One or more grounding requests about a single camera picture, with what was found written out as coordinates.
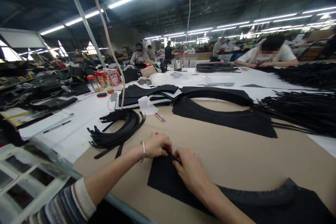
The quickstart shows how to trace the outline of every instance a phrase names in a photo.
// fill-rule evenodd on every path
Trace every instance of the woman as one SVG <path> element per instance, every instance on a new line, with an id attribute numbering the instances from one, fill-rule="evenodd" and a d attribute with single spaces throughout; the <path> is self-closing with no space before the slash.
<path id="1" fill-rule="evenodd" d="M 268 36 L 267 39 L 252 48 L 234 63 L 251 68 L 258 67 L 289 67 L 299 64 L 291 48 L 284 44 L 282 35 Z"/>
<path id="2" fill-rule="evenodd" d="M 152 132 L 146 143 L 143 141 L 129 152 L 100 168 L 87 178 L 78 180 L 65 188 L 39 212 L 28 217 L 29 223 L 85 223 L 95 212 L 96 206 L 106 197 L 121 177 L 144 158 L 167 156 L 173 146 L 169 137 L 163 133 Z M 254 223 L 233 205 L 210 182 L 204 172 L 197 154 L 183 148 L 177 149 L 173 161 L 178 174 L 192 192 L 222 223 Z"/>
<path id="3" fill-rule="evenodd" d="M 143 64 L 143 60 L 149 60 L 147 52 L 144 51 L 143 45 L 141 43 L 136 43 L 136 51 L 133 53 L 129 63 L 133 66 L 139 68 L 145 68 L 146 64 Z"/>

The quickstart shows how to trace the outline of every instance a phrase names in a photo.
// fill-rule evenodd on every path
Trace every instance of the worker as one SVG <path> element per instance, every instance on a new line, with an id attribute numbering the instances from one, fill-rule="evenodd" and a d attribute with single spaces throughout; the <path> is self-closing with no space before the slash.
<path id="1" fill-rule="evenodd" d="M 81 51 L 75 52 L 75 59 L 79 62 L 81 69 L 90 69 L 90 65 L 93 65 L 91 61 L 85 59 Z"/>
<path id="2" fill-rule="evenodd" d="M 160 55 L 164 55 L 165 54 L 165 47 L 161 47 L 159 50 Z"/>
<path id="3" fill-rule="evenodd" d="M 150 60 L 155 61 L 154 49 L 152 48 L 151 45 L 148 45 L 147 48 L 148 48 L 148 56 Z"/>
<path id="4" fill-rule="evenodd" d="M 135 48 L 136 48 L 136 51 L 133 53 L 129 63 L 138 68 L 145 68 L 146 64 L 144 64 L 142 61 L 149 60 L 149 56 L 144 51 L 144 47 L 141 43 L 136 43 Z"/>
<path id="5" fill-rule="evenodd" d="M 267 39 L 252 48 L 234 63 L 247 67 L 289 67 L 298 65 L 298 60 L 288 45 L 284 44 L 283 35 L 268 36 Z"/>
<path id="6" fill-rule="evenodd" d="M 227 51 L 230 51 L 230 41 L 231 40 L 227 40 L 223 45 L 222 45 L 222 48 L 224 48 L 225 50 L 227 50 Z"/>
<path id="7" fill-rule="evenodd" d="M 222 48 L 222 44 L 224 43 L 224 38 L 220 38 L 213 46 L 212 57 L 217 58 L 218 55 L 223 54 L 224 48 Z"/>
<path id="8" fill-rule="evenodd" d="M 165 58 L 165 61 L 167 64 L 170 63 L 170 61 L 174 58 L 174 55 L 172 53 L 174 53 L 175 51 L 173 50 L 173 48 L 171 48 L 170 44 L 172 42 L 171 41 L 168 41 L 167 42 L 167 46 L 166 48 L 164 49 L 164 58 Z"/>
<path id="9" fill-rule="evenodd" d="M 89 177 L 81 178 L 75 184 L 65 188 L 51 202 L 37 213 L 28 217 L 29 223 L 85 223 L 96 210 L 96 206 L 107 196 L 115 184 L 136 165 L 143 156 L 155 158 L 167 156 L 173 152 L 169 137 L 163 133 L 152 132 L 151 139 L 135 146 L 117 159 L 100 168 Z M 174 154 L 181 161 L 173 161 L 182 181 L 196 198 L 212 212 L 221 223 L 254 223 L 241 210 L 232 204 L 220 191 L 218 186 L 210 182 L 197 154 L 191 150 L 179 148 Z"/>

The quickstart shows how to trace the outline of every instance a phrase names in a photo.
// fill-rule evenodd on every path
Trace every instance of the white paper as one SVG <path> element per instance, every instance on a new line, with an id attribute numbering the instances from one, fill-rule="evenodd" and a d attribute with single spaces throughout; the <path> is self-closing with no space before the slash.
<path id="1" fill-rule="evenodd" d="M 39 122 L 36 122 L 32 125 L 29 125 L 25 128 L 19 129 L 19 134 L 21 136 L 21 139 L 23 141 L 27 141 L 28 139 L 32 138 L 33 136 L 36 136 L 37 134 L 40 134 L 43 131 L 46 131 L 47 129 L 50 129 L 52 127 L 55 127 L 65 120 L 72 117 L 74 113 L 71 113 L 70 111 L 63 109 L 56 114 L 49 116 Z"/>
<path id="2" fill-rule="evenodd" d="M 141 97 L 139 100 L 139 107 L 140 107 L 140 111 L 144 114 L 144 115 L 151 115 L 151 114 L 155 114 L 158 109 L 153 105 L 153 103 L 150 101 L 150 99 L 147 96 L 143 96 Z"/>

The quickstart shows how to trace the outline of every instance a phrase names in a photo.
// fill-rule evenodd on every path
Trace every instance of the black hair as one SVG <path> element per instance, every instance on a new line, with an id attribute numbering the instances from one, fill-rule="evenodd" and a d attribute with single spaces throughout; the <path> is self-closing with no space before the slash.
<path id="1" fill-rule="evenodd" d="M 285 41 L 285 36 L 277 34 L 274 36 L 267 36 L 267 39 L 262 43 L 262 51 L 278 51 Z"/>

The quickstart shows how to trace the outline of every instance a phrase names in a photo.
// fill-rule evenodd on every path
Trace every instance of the bracelet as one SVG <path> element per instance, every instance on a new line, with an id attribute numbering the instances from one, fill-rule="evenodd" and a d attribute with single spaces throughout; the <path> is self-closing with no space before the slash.
<path id="1" fill-rule="evenodd" d="M 139 163 L 142 163 L 145 159 L 145 142 L 141 141 L 141 143 L 142 143 L 143 152 L 142 152 L 142 159 L 139 161 Z"/>

